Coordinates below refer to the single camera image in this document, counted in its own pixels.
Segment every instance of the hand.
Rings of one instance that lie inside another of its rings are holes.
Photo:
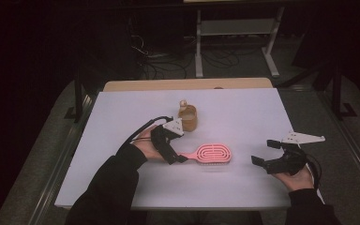
[[[143,130],[136,138],[136,141],[133,142],[133,145],[138,147],[140,151],[145,155],[147,159],[162,159],[163,157],[154,147],[151,142],[151,130],[153,130],[157,125],[153,125],[145,130]]]
[[[283,172],[273,174],[273,176],[280,180],[286,186],[286,188],[288,188],[289,191],[305,188],[314,188],[312,175],[307,166],[305,166],[295,175],[290,175],[288,172]]]

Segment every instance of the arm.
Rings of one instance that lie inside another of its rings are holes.
[[[145,130],[139,137],[148,139],[153,128]],[[137,170],[148,158],[161,158],[148,140],[129,144],[110,157],[72,206],[66,224],[126,224],[139,182]]]
[[[333,206],[323,204],[318,197],[307,167],[293,176],[288,173],[274,176],[290,191],[291,207],[287,211],[286,225],[341,224],[335,216]]]

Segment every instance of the pink hairbrush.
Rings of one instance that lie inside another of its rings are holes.
[[[227,163],[231,160],[230,149],[221,143],[206,143],[193,153],[178,153],[188,159],[195,159],[201,164]]]

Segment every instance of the white table surface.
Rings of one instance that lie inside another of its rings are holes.
[[[133,209],[255,210],[287,207],[288,191],[251,163],[250,156],[279,158],[282,150],[266,140],[293,131],[278,90],[215,89],[100,93],[55,205],[71,207],[104,161],[136,129],[159,116],[177,118],[179,101],[198,111],[198,126],[172,140],[176,152],[193,152],[204,143],[224,143],[232,151],[226,165],[203,166],[148,161],[139,169]]]

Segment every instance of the black sleeve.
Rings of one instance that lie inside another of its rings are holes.
[[[139,182],[137,170],[146,160],[131,144],[110,157],[69,210],[66,224],[126,224]]]
[[[341,224],[333,206],[323,204],[315,189],[300,189],[289,193],[291,207],[286,216],[286,225]]]

